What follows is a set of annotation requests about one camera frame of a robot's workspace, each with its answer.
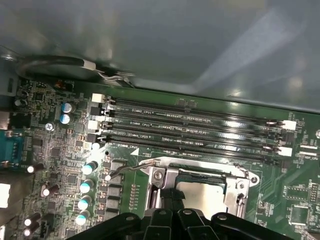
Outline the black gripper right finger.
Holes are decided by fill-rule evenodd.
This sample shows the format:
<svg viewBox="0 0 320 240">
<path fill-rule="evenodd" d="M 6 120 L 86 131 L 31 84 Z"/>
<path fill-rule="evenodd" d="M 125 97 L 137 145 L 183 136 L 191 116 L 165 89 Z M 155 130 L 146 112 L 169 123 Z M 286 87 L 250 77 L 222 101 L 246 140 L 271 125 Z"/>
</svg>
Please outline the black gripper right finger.
<svg viewBox="0 0 320 240">
<path fill-rule="evenodd" d="M 216 189 L 176 189 L 173 209 L 184 240 L 288 240 L 289 237 L 228 212 Z"/>
</svg>

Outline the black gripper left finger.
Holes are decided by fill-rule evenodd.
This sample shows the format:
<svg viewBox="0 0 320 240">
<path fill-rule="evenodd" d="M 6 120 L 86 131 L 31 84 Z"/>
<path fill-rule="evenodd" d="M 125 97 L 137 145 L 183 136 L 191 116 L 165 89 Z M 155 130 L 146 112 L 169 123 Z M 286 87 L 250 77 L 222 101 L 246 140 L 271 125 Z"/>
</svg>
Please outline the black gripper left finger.
<svg viewBox="0 0 320 240">
<path fill-rule="evenodd" d="M 174 188 L 162 189 L 164 208 L 153 208 L 143 218 L 132 212 L 105 220 L 72 237 L 71 240 L 170 240 L 172 236 Z"/>
</svg>

